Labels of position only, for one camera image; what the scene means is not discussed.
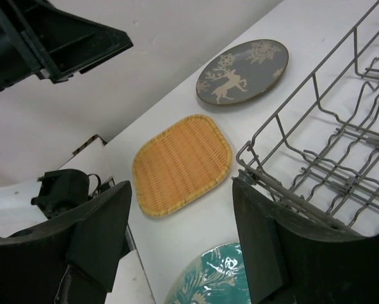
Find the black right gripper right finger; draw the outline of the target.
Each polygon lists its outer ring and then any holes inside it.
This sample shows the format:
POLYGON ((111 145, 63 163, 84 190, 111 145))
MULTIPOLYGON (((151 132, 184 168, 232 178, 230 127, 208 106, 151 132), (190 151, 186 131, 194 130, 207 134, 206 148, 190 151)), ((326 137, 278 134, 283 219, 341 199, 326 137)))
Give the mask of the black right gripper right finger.
POLYGON ((379 303, 379 235, 317 224, 240 179, 232 196, 253 303, 379 303))

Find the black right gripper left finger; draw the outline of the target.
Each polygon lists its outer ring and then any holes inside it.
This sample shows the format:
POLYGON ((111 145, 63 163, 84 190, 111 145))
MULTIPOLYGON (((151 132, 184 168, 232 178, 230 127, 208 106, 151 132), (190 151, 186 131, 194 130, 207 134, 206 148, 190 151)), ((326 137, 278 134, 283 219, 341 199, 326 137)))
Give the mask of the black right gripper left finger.
POLYGON ((0 237, 0 303, 104 303, 132 199, 129 181, 41 224, 0 237))

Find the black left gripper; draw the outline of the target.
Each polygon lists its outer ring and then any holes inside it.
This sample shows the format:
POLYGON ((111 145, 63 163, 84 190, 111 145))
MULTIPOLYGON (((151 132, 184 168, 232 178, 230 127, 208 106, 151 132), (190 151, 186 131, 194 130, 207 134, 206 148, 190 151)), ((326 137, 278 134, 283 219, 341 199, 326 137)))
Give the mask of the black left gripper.
POLYGON ((0 1, 0 92, 32 75, 66 82, 132 47, 126 32, 49 1, 0 1))

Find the red and teal floral plate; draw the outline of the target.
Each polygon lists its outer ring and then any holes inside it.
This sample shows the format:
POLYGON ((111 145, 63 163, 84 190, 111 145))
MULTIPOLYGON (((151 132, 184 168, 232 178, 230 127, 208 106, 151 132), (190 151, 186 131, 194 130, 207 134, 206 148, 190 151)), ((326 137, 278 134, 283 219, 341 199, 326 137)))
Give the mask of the red and teal floral plate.
POLYGON ((240 243, 221 244, 199 255, 171 286, 165 303, 250 303, 240 243))

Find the woven bamboo tray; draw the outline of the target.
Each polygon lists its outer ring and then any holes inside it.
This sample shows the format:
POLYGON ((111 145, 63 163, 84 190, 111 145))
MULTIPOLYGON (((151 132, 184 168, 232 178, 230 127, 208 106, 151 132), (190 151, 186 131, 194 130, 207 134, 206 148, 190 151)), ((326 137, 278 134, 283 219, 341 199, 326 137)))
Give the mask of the woven bamboo tray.
POLYGON ((232 149, 215 122, 191 115, 146 142, 132 162, 137 202, 150 217, 164 217, 220 184, 232 149))

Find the grey reindeer plate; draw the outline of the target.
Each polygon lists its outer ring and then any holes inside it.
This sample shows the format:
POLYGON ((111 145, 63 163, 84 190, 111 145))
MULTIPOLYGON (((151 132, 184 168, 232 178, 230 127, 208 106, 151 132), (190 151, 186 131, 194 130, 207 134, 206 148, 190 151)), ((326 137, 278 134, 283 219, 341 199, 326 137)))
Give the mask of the grey reindeer plate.
POLYGON ((271 39, 236 45, 215 57, 196 82, 197 97, 210 105, 234 105, 264 94, 282 78, 289 51, 271 39))

